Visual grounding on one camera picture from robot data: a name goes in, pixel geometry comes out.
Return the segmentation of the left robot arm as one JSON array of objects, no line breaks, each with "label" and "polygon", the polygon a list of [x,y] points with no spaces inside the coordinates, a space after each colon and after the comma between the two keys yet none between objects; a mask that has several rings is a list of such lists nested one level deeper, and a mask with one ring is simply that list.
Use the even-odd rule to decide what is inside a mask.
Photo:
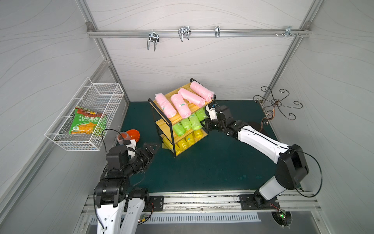
[{"label": "left robot arm", "polygon": [[98,234],[134,234],[154,212],[164,209],[163,196],[151,196],[147,188],[130,182],[132,176],[145,173],[160,147],[118,145],[106,154],[107,166],[93,194]]}]

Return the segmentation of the green roll front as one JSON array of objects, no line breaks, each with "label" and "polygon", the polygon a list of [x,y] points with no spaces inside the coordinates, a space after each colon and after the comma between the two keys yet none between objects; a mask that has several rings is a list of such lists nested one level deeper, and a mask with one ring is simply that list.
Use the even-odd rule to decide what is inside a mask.
[{"label": "green roll front", "polygon": [[180,123],[186,131],[192,129],[192,124],[188,118],[181,120]]}]

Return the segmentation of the green roll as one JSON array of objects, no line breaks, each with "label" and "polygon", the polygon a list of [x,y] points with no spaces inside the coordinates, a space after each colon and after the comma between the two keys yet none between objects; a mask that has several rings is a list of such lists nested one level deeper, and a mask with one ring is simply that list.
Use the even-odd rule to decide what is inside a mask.
[{"label": "green roll", "polygon": [[190,123],[191,123],[191,128],[192,130],[196,131],[196,130],[199,130],[202,128],[202,125],[198,119],[198,117],[195,115],[195,114],[191,114],[189,117],[188,117]]},{"label": "green roll", "polygon": [[186,133],[185,128],[182,126],[182,124],[180,122],[177,123],[177,124],[175,124],[175,125],[173,125],[172,128],[173,128],[173,131],[175,132],[175,134],[178,137],[181,137],[181,136],[183,136]]},{"label": "green roll", "polygon": [[204,120],[206,120],[206,119],[209,119],[209,116],[208,116],[207,113],[206,113],[206,108],[205,108],[205,107],[203,107],[203,108],[197,110],[197,111],[195,112],[195,114],[196,114],[196,116],[197,116],[197,118],[198,118],[198,120],[199,120],[200,122],[202,122],[202,121],[204,121]]},{"label": "green roll", "polygon": [[181,120],[180,123],[186,131],[192,129],[192,124],[188,118]]}]

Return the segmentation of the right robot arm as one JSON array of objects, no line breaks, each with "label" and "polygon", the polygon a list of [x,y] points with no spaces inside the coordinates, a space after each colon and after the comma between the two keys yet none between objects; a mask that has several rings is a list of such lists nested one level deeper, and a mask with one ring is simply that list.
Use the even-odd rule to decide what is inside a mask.
[{"label": "right robot arm", "polygon": [[252,203],[260,209],[270,206],[270,201],[286,190],[294,190],[309,174],[302,148],[278,142],[255,130],[248,123],[236,121],[227,106],[210,104],[205,108],[209,118],[205,126],[217,130],[261,152],[276,164],[275,175],[257,189]]}]

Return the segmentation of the pink roll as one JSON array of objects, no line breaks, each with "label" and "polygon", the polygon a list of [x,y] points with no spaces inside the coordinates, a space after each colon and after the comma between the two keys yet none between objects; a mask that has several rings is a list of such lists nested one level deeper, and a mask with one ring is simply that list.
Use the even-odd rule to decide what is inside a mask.
[{"label": "pink roll", "polygon": [[180,94],[174,94],[170,99],[182,119],[186,119],[192,114],[191,110]]},{"label": "pink roll", "polygon": [[200,97],[199,95],[192,93],[185,88],[180,88],[178,91],[178,94],[182,96],[183,99],[187,100],[188,102],[198,106],[198,107],[203,107],[206,103],[206,101]]},{"label": "pink roll", "polygon": [[172,106],[172,104],[168,101],[168,99],[165,97],[164,94],[162,93],[155,94],[155,100],[167,118],[172,118],[177,114],[177,111]]},{"label": "pink roll", "polygon": [[198,94],[201,98],[203,98],[206,102],[212,101],[212,98],[214,97],[215,93],[211,90],[208,90],[200,83],[193,81],[190,84],[190,89]]}]

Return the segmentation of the yellow roll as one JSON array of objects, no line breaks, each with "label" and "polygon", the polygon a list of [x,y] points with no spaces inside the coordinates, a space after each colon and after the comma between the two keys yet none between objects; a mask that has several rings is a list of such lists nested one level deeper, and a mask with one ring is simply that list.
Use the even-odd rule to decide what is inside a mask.
[{"label": "yellow roll", "polygon": [[186,140],[183,138],[180,141],[177,142],[178,147],[181,151],[185,151],[188,149],[189,144],[186,142]]},{"label": "yellow roll", "polygon": [[163,149],[169,149],[173,153],[175,153],[176,155],[180,154],[181,150],[180,150],[179,146],[175,145],[175,144],[172,144],[167,137],[164,137],[162,139],[162,141],[163,141],[163,144],[162,144]]},{"label": "yellow roll", "polygon": [[194,137],[197,138],[197,139],[203,137],[203,132],[202,132],[201,129],[195,130],[193,133],[194,133]]}]

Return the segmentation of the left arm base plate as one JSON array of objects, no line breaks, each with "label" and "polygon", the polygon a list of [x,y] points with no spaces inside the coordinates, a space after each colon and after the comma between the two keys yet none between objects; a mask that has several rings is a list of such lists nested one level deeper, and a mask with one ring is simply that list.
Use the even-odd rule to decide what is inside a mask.
[{"label": "left arm base plate", "polygon": [[145,212],[161,212],[164,210],[164,196],[150,196],[148,205],[145,206]]}]

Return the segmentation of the pink roll front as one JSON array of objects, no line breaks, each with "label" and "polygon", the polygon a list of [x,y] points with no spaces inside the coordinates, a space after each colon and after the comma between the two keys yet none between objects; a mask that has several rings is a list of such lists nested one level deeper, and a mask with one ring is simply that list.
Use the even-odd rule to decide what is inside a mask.
[{"label": "pink roll front", "polygon": [[208,90],[200,83],[193,81],[190,84],[190,89],[198,94],[201,98],[203,98],[206,102],[212,101],[212,98],[214,97],[215,93],[211,90]]}]

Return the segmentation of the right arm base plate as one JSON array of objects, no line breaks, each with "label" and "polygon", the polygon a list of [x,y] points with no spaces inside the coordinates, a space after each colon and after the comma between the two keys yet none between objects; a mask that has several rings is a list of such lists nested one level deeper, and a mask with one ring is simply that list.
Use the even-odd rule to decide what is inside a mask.
[{"label": "right arm base plate", "polygon": [[276,197],[271,200],[264,199],[261,195],[238,195],[238,202],[242,210],[272,210],[280,208]]}]

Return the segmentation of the yellow roll diagonal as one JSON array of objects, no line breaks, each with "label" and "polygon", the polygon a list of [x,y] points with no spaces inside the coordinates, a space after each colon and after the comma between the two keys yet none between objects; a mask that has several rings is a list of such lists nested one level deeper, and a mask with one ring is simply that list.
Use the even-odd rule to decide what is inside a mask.
[{"label": "yellow roll diagonal", "polygon": [[194,134],[191,133],[191,134],[187,135],[187,136],[185,137],[185,140],[186,140],[188,146],[192,146],[192,145],[194,145],[194,144],[195,144]]}]

